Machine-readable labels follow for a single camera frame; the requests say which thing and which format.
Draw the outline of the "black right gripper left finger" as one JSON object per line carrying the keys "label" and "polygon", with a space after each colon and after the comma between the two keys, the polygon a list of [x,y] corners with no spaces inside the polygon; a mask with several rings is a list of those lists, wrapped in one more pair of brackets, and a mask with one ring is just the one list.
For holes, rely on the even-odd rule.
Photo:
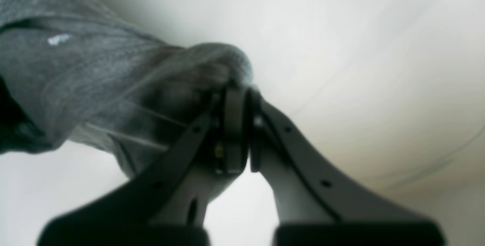
{"label": "black right gripper left finger", "polygon": [[246,167],[249,89],[227,87],[130,182],[52,220],[39,246],[208,246],[213,195]]}

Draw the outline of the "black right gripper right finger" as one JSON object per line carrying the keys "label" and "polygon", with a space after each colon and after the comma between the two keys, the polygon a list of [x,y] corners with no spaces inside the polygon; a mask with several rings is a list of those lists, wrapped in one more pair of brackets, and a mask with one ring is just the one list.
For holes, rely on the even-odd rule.
{"label": "black right gripper right finger", "polygon": [[250,165],[272,188],[274,246],[444,246],[438,224],[366,189],[250,89]]}

